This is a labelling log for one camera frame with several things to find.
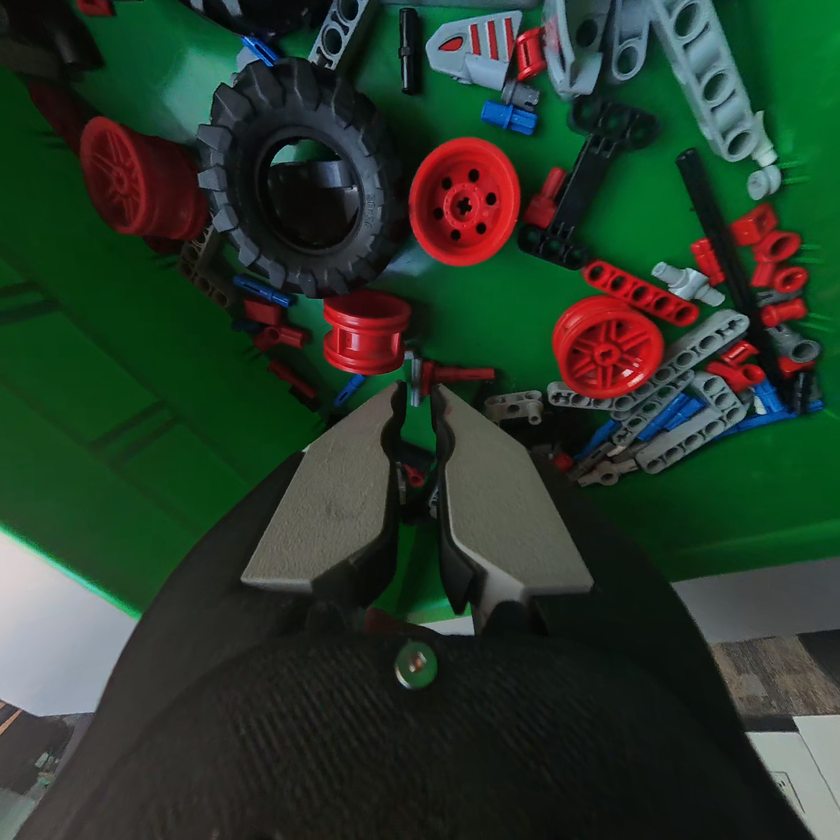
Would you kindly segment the grey panel with red stripes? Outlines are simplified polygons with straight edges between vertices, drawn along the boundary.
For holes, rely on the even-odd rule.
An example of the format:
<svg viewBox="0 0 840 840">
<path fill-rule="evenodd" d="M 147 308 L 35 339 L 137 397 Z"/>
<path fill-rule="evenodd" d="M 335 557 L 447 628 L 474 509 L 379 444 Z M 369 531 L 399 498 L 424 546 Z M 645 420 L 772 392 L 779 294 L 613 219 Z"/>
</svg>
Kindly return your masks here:
<svg viewBox="0 0 840 840">
<path fill-rule="evenodd" d="M 429 66 L 461 83 L 500 91 L 522 17 L 514 9 L 442 24 L 425 45 Z"/>
</svg>

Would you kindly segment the black knobby tire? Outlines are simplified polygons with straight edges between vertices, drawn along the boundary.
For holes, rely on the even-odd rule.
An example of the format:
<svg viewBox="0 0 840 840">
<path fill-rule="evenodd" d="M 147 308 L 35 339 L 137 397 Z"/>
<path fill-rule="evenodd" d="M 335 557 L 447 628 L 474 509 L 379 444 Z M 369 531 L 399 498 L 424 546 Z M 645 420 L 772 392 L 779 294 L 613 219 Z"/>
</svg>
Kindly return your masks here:
<svg viewBox="0 0 840 840">
<path fill-rule="evenodd" d="M 331 1 L 181 1 L 237 35 L 283 37 L 318 28 Z"/>
</svg>

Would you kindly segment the pale grey cross connector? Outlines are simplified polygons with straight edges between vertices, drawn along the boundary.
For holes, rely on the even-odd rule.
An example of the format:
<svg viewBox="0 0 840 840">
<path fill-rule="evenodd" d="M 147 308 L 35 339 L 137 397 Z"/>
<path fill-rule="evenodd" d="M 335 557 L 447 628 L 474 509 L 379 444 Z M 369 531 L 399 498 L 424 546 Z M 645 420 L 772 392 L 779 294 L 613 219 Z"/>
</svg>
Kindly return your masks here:
<svg viewBox="0 0 840 840">
<path fill-rule="evenodd" d="M 683 300 L 699 301 L 714 308 L 726 300 L 725 295 L 711 285 L 710 279 L 696 269 L 678 269 L 660 261 L 651 274 L 663 281 L 670 293 Z"/>
</svg>

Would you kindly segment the red lego beam with holes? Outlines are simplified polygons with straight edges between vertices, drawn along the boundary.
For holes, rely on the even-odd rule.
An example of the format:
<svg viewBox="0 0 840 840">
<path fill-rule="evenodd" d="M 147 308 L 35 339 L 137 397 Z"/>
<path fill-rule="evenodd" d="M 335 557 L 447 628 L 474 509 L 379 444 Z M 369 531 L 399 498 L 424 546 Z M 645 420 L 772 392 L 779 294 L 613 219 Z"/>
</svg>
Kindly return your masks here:
<svg viewBox="0 0 840 840">
<path fill-rule="evenodd" d="M 590 287 L 676 327 L 687 328 L 700 316 L 696 304 L 603 260 L 589 262 L 581 274 Z"/>
</svg>

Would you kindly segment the small black lego assembly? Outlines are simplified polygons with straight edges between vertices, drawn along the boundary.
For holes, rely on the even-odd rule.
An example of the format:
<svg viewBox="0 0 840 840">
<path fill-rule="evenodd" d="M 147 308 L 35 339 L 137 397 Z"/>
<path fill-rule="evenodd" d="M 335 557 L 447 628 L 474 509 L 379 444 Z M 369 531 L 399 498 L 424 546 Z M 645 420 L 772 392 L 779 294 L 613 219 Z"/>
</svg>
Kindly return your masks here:
<svg viewBox="0 0 840 840">
<path fill-rule="evenodd" d="M 438 512 L 436 455 L 402 441 L 396 450 L 395 465 L 402 522 L 417 527 L 435 520 Z"/>
</svg>

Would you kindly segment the narrow red wheel hub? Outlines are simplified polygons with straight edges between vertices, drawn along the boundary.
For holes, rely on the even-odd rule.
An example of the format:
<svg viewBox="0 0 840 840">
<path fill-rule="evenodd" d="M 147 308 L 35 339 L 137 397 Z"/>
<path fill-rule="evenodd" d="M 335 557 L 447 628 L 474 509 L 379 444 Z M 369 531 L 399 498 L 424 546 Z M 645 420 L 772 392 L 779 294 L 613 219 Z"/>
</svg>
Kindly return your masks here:
<svg viewBox="0 0 840 840">
<path fill-rule="evenodd" d="M 358 375 L 383 375 L 404 363 L 404 332 L 411 305 L 390 293 L 361 289 L 323 300 L 330 331 L 323 338 L 323 356 L 332 367 Z"/>
</svg>

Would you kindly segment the dark grey short lego beam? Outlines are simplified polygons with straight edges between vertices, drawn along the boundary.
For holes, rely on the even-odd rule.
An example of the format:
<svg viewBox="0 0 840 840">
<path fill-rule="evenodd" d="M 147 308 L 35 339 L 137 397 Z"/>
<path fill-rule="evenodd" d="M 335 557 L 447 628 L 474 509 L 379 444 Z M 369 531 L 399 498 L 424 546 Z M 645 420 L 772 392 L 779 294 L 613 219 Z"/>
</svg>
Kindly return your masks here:
<svg viewBox="0 0 840 840">
<path fill-rule="evenodd" d="M 224 256 L 221 234 L 212 224 L 184 243 L 176 268 L 205 298 L 225 310 L 238 300 L 235 270 Z"/>
</svg>

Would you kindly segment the grey lego liftarm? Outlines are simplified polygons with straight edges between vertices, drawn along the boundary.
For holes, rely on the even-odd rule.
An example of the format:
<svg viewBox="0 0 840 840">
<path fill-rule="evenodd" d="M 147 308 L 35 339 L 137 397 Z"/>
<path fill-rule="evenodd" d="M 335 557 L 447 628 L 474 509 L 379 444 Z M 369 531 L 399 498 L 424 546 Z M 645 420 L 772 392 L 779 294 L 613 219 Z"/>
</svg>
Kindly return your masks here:
<svg viewBox="0 0 840 840">
<path fill-rule="evenodd" d="M 613 1 L 603 40 L 605 81 L 621 85 L 644 67 L 650 33 L 646 1 Z"/>
</svg>

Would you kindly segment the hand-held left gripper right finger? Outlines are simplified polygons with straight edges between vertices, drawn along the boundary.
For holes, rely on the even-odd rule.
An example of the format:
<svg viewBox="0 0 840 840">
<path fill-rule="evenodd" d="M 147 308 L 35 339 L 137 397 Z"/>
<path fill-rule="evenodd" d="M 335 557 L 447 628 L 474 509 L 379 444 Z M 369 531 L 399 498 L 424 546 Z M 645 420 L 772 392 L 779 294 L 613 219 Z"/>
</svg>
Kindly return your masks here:
<svg viewBox="0 0 840 840">
<path fill-rule="evenodd" d="M 475 635 L 493 613 L 534 625 L 537 600 L 588 596 L 594 580 L 525 447 L 444 385 L 430 395 L 440 578 Z"/>
</svg>

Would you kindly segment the large black rubber tire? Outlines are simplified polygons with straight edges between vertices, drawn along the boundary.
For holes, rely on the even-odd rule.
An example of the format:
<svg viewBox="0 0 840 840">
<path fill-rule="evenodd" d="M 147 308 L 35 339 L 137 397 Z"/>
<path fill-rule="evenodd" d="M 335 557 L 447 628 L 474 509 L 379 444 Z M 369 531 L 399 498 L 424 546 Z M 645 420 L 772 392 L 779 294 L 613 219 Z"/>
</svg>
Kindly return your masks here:
<svg viewBox="0 0 840 840">
<path fill-rule="evenodd" d="M 277 289 L 313 299 L 347 295 L 373 282 L 408 236 L 406 178 L 385 117 L 332 70 L 294 57 L 248 64 L 234 85 L 217 87 L 211 121 L 196 139 L 203 163 L 197 181 L 216 231 L 244 267 Z M 331 241 L 310 244 L 280 221 L 281 211 L 299 222 L 315 210 L 315 186 L 271 205 L 271 163 L 283 146 L 301 140 L 334 153 L 357 189 L 355 218 Z"/>
</svg>

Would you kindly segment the large black lego assembly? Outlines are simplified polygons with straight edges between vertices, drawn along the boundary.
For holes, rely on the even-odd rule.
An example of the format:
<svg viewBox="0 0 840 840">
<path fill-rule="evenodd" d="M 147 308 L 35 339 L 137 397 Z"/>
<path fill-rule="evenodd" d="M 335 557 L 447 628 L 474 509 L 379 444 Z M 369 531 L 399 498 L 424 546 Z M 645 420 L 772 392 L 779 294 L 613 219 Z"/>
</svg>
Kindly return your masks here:
<svg viewBox="0 0 840 840">
<path fill-rule="evenodd" d="M 2 1 L 2 67 L 58 81 L 78 81 L 103 68 L 102 53 L 75 8 L 64 1 Z"/>
</svg>

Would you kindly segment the light grey curved lego panel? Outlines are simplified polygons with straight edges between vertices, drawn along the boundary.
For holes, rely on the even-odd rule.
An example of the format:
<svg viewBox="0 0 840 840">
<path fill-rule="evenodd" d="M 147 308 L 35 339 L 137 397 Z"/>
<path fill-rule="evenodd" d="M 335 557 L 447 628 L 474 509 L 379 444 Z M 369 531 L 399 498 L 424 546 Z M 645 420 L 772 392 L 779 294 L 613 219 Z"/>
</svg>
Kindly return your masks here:
<svg viewBox="0 0 840 840">
<path fill-rule="evenodd" d="M 611 1 L 545 1 L 542 44 L 549 79 L 564 101 L 593 92 Z"/>
</svg>

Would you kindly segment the red angled lego connector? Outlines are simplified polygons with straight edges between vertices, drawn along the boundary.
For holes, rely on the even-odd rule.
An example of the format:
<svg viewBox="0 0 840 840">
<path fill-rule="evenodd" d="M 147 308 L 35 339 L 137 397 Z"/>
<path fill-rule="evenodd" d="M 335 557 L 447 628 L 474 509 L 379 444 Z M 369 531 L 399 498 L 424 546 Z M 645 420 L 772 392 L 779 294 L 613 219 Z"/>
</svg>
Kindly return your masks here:
<svg viewBox="0 0 840 840">
<path fill-rule="evenodd" d="M 560 167 L 555 166 L 549 171 L 540 191 L 529 200 L 522 217 L 523 223 L 539 229 L 547 229 L 551 225 L 566 176 L 566 171 Z"/>
</svg>

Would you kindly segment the green plastic bin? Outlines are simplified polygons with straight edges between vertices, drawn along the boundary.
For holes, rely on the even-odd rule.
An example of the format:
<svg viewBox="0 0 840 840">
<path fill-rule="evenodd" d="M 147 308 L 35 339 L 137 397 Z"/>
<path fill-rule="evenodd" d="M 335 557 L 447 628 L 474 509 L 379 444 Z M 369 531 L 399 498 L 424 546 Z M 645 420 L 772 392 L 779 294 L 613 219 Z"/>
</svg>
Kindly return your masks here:
<svg viewBox="0 0 840 840">
<path fill-rule="evenodd" d="M 115 3 L 84 21 L 104 67 L 79 95 L 142 133 L 194 139 L 242 49 L 178 2 Z M 826 408 L 703 447 L 661 476 L 627 476 L 586 495 L 672 581 L 838 555 L 838 2 L 720 2 L 718 15 L 753 106 L 787 169 L 772 201 L 803 237 L 810 315 Z M 398 13 L 381 8 L 353 84 L 383 113 L 410 182 L 438 144 L 476 136 L 505 151 L 523 201 L 583 143 L 568 106 L 540 77 L 531 138 L 480 122 L 496 98 L 423 63 L 420 96 L 402 94 Z M 581 230 L 600 257 L 648 277 L 690 264 L 702 236 L 676 166 L 697 147 L 728 218 L 749 210 L 749 161 L 712 154 L 658 40 L 636 78 L 609 87 L 651 111 L 661 134 L 615 161 Z M 189 549 L 321 417 L 267 371 L 227 313 L 91 205 L 76 156 L 52 138 L 25 84 L 2 67 L 2 524 L 128 607 L 144 610 Z M 550 338 L 592 289 L 523 255 L 516 241 L 471 268 L 420 248 L 377 287 L 407 299 L 423 354 L 493 366 L 502 389 L 558 379 Z"/>
</svg>

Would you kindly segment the black lego pin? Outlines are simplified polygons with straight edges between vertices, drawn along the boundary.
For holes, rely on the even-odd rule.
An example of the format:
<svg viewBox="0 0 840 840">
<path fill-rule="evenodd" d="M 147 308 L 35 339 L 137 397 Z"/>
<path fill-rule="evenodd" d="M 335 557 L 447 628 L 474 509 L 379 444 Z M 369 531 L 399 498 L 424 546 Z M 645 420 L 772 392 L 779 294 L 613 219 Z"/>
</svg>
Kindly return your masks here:
<svg viewBox="0 0 840 840">
<path fill-rule="evenodd" d="M 421 89 L 422 69 L 422 28 L 417 10 L 413 7 L 402 7 L 399 11 L 398 25 L 402 93 L 416 96 Z"/>
</svg>

